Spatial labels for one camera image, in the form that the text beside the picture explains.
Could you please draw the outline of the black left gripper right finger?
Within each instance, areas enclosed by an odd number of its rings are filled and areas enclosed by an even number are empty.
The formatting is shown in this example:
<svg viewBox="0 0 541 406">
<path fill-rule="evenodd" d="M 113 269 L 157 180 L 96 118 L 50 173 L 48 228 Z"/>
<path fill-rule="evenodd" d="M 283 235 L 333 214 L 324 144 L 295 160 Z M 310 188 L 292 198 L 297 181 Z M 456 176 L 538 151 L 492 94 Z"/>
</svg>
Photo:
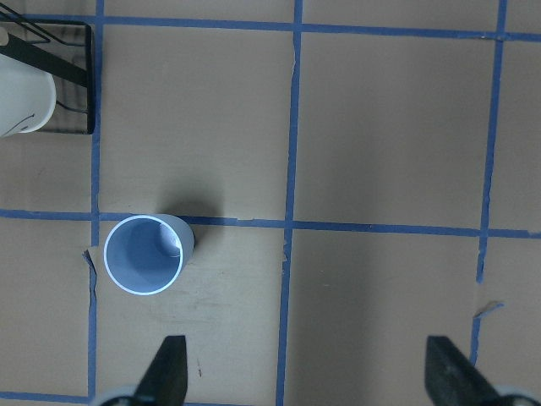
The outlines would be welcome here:
<svg viewBox="0 0 541 406">
<path fill-rule="evenodd" d="M 445 336 L 428 336 L 425 389 L 433 405 L 497 405 L 500 395 Z"/>
</svg>

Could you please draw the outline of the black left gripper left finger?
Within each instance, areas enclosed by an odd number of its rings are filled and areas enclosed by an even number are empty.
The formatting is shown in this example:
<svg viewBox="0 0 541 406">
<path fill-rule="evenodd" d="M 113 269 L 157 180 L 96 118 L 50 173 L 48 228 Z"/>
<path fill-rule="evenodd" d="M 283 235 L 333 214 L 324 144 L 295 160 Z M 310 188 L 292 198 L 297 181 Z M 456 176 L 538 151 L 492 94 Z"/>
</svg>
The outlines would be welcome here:
<svg viewBox="0 0 541 406">
<path fill-rule="evenodd" d="M 185 336 L 164 338 L 134 392 L 136 403 L 183 403 L 188 391 Z"/>
</svg>

